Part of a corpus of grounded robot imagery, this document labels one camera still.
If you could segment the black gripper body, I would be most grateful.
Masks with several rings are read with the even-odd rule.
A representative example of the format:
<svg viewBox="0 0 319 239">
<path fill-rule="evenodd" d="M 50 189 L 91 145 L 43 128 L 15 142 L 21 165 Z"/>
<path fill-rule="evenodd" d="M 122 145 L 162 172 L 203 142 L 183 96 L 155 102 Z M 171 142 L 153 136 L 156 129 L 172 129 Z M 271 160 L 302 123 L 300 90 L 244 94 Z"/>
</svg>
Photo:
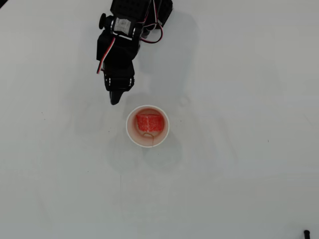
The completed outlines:
<svg viewBox="0 0 319 239">
<path fill-rule="evenodd" d="M 135 84 L 133 63 L 128 65 L 103 64 L 104 83 L 107 91 L 129 91 Z"/>
</svg>

